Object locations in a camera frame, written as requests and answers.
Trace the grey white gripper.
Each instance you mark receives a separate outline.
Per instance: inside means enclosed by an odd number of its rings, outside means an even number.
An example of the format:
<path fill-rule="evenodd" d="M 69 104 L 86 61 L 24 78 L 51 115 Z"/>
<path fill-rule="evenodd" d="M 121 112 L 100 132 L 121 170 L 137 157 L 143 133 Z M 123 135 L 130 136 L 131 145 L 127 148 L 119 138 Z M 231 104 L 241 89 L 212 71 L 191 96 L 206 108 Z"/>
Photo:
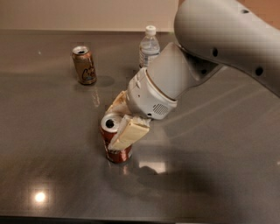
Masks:
<path fill-rule="evenodd" d="M 128 148 L 150 131 L 150 119 L 163 120 L 177 104 L 156 87 L 147 69 L 141 68 L 129 81 L 127 92 L 121 91 L 105 112 L 124 116 L 108 148 L 112 151 Z"/>

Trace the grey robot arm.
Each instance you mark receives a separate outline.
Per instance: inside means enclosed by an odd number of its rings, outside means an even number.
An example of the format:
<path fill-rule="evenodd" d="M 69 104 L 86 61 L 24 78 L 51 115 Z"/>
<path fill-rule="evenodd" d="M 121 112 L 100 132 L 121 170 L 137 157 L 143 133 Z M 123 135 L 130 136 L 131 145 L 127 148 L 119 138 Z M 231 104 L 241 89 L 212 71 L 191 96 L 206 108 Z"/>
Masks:
<path fill-rule="evenodd" d="M 280 31 L 236 0 L 185 0 L 178 8 L 177 41 L 129 81 L 108 108 L 122 117 L 108 147 L 121 151 L 177 107 L 179 96 L 222 67 L 249 75 L 280 93 Z"/>

